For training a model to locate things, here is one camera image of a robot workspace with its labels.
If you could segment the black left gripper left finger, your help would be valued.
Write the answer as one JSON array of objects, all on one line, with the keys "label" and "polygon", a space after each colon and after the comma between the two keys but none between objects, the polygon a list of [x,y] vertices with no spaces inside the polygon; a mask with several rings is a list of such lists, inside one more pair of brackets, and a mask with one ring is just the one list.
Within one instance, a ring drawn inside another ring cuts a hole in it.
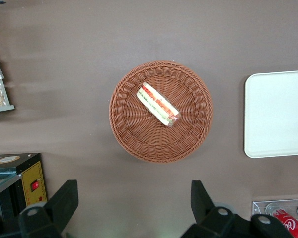
[{"label": "black left gripper left finger", "polygon": [[28,206],[18,217],[23,238],[60,238],[78,207],[78,185],[66,181],[46,202]]}]

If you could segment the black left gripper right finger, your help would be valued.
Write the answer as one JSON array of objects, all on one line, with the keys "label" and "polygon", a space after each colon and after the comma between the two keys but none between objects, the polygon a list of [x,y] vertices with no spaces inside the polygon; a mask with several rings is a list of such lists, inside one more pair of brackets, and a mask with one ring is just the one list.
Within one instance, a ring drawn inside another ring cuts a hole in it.
[{"label": "black left gripper right finger", "polygon": [[183,238],[291,238],[291,233],[269,215],[246,220],[223,206],[215,206],[199,180],[191,182],[191,209],[196,223]]}]

